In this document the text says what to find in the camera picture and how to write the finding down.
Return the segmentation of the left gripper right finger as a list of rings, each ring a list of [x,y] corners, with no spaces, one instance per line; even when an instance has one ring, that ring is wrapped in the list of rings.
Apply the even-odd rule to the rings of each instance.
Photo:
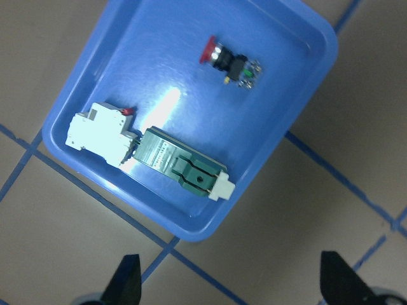
[[[371,304],[376,294],[338,252],[322,251],[320,290],[327,304]]]

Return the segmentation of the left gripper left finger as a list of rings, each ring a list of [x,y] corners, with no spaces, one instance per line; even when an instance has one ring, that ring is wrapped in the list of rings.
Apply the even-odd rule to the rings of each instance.
[[[141,263],[139,254],[125,255],[100,298],[103,304],[139,304]]]

